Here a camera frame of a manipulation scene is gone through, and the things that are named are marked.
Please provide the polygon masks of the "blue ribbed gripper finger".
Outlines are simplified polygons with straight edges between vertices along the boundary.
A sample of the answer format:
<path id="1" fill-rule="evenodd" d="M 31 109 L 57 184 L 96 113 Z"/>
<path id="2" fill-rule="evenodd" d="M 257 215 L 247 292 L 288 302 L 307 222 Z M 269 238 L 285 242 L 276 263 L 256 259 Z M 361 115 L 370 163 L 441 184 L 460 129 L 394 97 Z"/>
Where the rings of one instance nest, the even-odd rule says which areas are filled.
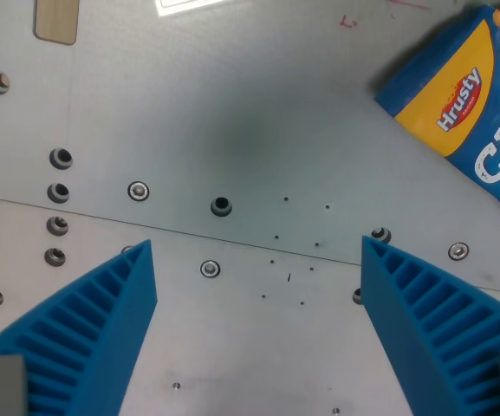
<path id="1" fill-rule="evenodd" d="M 116 415 L 158 302 L 146 240 L 0 332 L 0 356 L 26 369 L 29 415 Z"/>
<path id="2" fill-rule="evenodd" d="M 500 415 L 500 302 L 372 237 L 360 299 L 415 415 Z"/>

